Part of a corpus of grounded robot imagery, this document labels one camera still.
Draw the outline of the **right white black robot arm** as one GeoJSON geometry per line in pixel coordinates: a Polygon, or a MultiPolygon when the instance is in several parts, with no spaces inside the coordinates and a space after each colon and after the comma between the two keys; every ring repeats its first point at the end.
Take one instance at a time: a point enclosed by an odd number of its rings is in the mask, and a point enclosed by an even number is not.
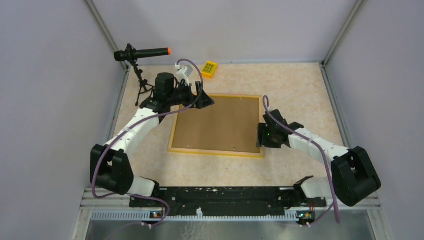
{"type": "Polygon", "coordinates": [[[315,198],[337,197],[353,207],[382,186],[368,152],[360,147],[348,148],[313,134],[298,122],[287,123],[279,110],[263,115],[258,124],[257,146],[298,150],[328,167],[329,176],[305,177],[298,181],[293,200],[307,206],[315,198]]]}

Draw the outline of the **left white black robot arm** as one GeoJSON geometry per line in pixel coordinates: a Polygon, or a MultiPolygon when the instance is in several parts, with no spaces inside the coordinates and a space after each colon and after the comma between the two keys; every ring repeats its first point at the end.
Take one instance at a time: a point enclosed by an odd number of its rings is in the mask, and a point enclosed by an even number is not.
{"type": "Polygon", "coordinates": [[[195,83],[196,94],[185,80],[177,83],[173,74],[159,73],[152,95],[144,100],[131,121],[105,144],[96,144],[90,153],[90,180],[92,186],[117,195],[139,195],[149,207],[160,202],[156,182],[134,175],[129,156],[147,134],[172,113],[173,106],[183,109],[203,109],[215,101],[203,91],[203,83],[195,83]]]}

